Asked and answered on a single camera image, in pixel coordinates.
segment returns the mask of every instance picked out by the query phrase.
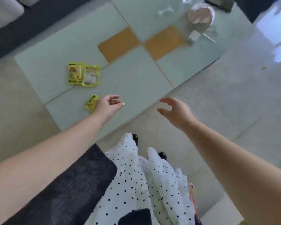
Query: woman's right hand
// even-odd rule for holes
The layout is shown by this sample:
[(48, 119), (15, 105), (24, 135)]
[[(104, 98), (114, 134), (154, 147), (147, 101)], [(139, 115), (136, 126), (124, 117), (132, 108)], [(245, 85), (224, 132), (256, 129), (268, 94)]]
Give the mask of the woman's right hand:
[(167, 110), (165, 108), (157, 108), (157, 111), (164, 116), (170, 123), (176, 128), (184, 131), (184, 128), (188, 124), (195, 124), (199, 121), (191, 112), (191, 109), (184, 102), (176, 98), (162, 98), (160, 100), (162, 103), (167, 103), (172, 106), (172, 110)]

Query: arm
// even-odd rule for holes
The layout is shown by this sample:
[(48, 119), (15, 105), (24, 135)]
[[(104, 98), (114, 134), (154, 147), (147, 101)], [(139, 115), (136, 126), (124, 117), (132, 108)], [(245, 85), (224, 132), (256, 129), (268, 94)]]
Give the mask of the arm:
[(118, 98), (103, 97), (89, 117), (0, 163), (0, 224), (87, 151), (103, 125), (123, 107)]
[(200, 123), (183, 102), (160, 101), (172, 110), (157, 110), (189, 137), (248, 224), (281, 225), (281, 169)]

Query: woman's left hand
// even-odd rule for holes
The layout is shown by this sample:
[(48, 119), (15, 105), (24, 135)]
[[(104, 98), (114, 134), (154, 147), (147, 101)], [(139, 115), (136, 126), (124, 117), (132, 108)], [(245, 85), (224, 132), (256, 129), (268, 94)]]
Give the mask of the woman's left hand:
[(104, 96), (97, 102), (92, 115), (99, 117), (104, 125), (124, 106), (124, 103), (118, 100), (118, 98), (120, 98), (118, 95)]

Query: hand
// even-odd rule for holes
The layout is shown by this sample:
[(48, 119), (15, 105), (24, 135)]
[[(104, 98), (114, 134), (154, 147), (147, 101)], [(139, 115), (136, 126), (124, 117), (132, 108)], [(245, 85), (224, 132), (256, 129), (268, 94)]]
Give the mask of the hand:
[(191, 112), (191, 109), (184, 102), (176, 98), (162, 98), (162, 103), (172, 106), (172, 110), (165, 108), (157, 108), (157, 111), (164, 116), (170, 123), (183, 131), (187, 124), (198, 123), (199, 121)]
[(104, 96), (97, 102), (92, 115), (98, 116), (104, 125), (124, 106), (123, 102), (117, 100), (118, 98), (120, 98), (118, 95)]

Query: white polka dot fabric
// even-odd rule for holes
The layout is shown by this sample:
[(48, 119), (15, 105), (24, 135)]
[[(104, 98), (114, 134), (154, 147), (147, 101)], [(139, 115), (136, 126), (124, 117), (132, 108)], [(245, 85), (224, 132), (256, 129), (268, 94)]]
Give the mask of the white polka dot fabric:
[(149, 208), (153, 225), (195, 225), (195, 207), (189, 199), (187, 177), (149, 147), (149, 160), (138, 156), (132, 134), (125, 134), (105, 153), (118, 170), (86, 225), (117, 225), (136, 209)]

